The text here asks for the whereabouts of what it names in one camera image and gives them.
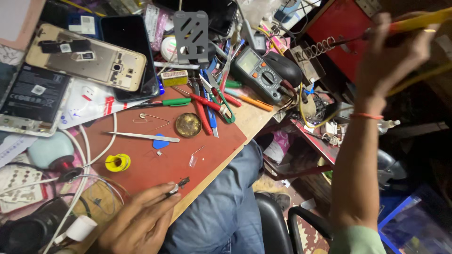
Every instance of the person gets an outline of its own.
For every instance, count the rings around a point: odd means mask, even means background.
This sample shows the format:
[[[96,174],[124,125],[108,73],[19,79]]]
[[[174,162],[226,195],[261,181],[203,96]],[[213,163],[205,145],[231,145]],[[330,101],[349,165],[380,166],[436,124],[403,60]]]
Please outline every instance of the person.
[[[418,15],[409,14],[401,19]],[[367,52],[357,71],[354,116],[341,146],[332,183],[332,254],[385,253],[377,233],[377,119],[395,84],[429,59],[439,25],[416,32],[402,45],[386,48],[391,16],[374,18]],[[251,185],[262,152],[251,141],[170,225],[180,194],[166,198],[174,183],[152,187],[122,208],[99,238],[115,254],[264,253],[259,210]]]

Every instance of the yellow soldering iron handle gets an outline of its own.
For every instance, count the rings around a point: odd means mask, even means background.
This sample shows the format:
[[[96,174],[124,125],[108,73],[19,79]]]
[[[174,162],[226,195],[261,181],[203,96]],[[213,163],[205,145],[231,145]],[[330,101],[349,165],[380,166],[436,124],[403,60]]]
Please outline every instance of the yellow soldering iron handle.
[[[425,28],[430,24],[442,24],[452,17],[452,7],[436,12],[427,13],[416,18],[406,19],[391,24],[391,33],[401,33]]]

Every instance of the yellow solder spool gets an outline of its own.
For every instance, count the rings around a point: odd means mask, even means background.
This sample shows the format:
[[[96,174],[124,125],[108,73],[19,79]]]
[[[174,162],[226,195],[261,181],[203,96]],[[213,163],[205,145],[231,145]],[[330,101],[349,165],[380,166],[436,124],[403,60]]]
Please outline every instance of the yellow solder spool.
[[[105,167],[111,172],[121,172],[130,166],[130,157],[126,154],[109,155],[105,159]]]

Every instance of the wrist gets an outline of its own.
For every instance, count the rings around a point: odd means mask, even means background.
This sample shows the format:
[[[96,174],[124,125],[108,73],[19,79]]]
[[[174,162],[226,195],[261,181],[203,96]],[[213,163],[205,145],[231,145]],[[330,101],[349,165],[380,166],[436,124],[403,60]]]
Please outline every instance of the wrist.
[[[355,113],[379,116],[386,107],[386,100],[379,96],[358,96],[355,100]]]

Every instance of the hand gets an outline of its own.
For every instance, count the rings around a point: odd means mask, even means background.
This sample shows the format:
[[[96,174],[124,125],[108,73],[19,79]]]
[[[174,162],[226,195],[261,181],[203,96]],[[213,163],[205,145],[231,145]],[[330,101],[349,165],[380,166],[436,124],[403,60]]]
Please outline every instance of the hand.
[[[422,14],[409,13],[396,19],[403,20]],[[388,92],[410,72],[430,58],[430,43],[435,37],[439,24],[431,24],[425,30],[412,34],[397,48],[384,47],[389,36],[391,15],[380,13],[374,17],[367,52],[358,67],[356,86],[359,113],[380,114],[386,105],[384,98]]]
[[[114,254],[153,254],[160,250],[180,193],[166,198],[173,182],[152,187],[124,206],[106,231],[99,245]]]

